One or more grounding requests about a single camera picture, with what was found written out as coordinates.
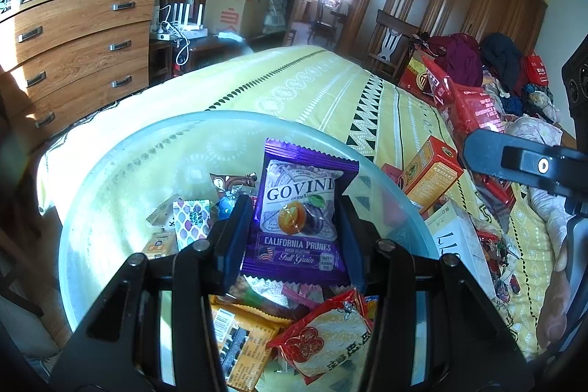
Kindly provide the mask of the person's right hand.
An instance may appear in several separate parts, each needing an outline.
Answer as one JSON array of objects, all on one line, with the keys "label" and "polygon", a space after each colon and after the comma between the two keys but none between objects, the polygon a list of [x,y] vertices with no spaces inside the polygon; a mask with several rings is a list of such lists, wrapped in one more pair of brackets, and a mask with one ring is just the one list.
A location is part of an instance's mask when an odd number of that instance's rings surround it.
[{"label": "person's right hand", "polygon": [[571,288],[566,276],[568,261],[567,242],[562,244],[553,268],[550,283],[539,315],[536,336],[541,349],[560,340],[567,327],[567,310],[571,301]]}]

